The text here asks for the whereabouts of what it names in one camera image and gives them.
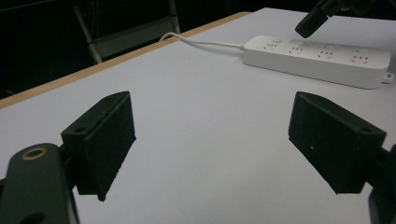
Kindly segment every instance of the white table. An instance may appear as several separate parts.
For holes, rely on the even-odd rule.
[[[195,35],[245,43],[300,38],[304,13],[266,8]],[[396,71],[396,21],[333,17],[313,41],[388,49]],[[242,64],[242,52],[183,42],[0,110],[0,178],[30,145],[60,133],[99,99],[130,91],[137,140],[100,203],[78,196],[88,223],[370,223],[362,194],[335,195],[288,140],[295,92],[324,96],[396,143],[395,83],[361,90]]]

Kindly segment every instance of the dark background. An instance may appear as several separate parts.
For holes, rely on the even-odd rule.
[[[239,11],[253,12],[263,7],[274,7],[307,12],[318,2],[175,1],[181,32]],[[0,99],[93,65],[86,38],[72,8],[74,4],[79,5],[94,38],[169,15],[167,0],[58,0],[37,6],[2,10],[36,2],[11,0],[0,3]],[[92,14],[93,8],[99,14]],[[339,15],[356,16],[350,11]],[[92,18],[96,16],[100,23],[92,26]],[[396,9],[387,0],[377,0],[363,17],[396,20]]]

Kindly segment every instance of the power outlet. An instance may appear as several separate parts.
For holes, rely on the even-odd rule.
[[[374,89],[387,73],[390,52],[260,35],[244,45],[243,58],[252,66]]]

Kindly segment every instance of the brass insert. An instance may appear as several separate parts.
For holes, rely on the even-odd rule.
[[[47,154],[47,152],[48,152],[48,150],[44,147],[32,148],[29,151],[23,153],[22,159],[24,161],[35,160],[37,158],[44,156],[45,154]]]

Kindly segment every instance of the screw hole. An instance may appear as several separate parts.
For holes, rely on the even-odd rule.
[[[82,133],[84,131],[85,131],[85,128],[77,128],[77,129],[75,129],[76,133]]]
[[[45,216],[43,213],[34,213],[24,218],[20,224],[40,224],[43,222]]]
[[[44,156],[45,154],[47,154],[47,152],[48,152],[48,150],[44,147],[33,148],[33,149],[30,149],[29,151],[23,153],[22,159],[24,161],[35,160],[37,158]]]

